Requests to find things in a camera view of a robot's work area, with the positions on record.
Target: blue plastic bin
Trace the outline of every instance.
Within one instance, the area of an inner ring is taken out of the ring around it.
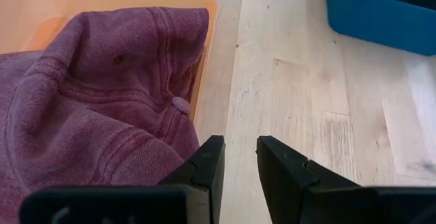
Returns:
[[[398,0],[327,0],[338,33],[431,56],[436,54],[436,10]]]

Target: orange tray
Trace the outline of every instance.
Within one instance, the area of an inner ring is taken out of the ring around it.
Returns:
[[[0,0],[0,53],[45,49],[67,21],[80,12],[145,6],[208,9],[210,20],[204,54],[190,97],[193,119],[215,24],[214,0]]]

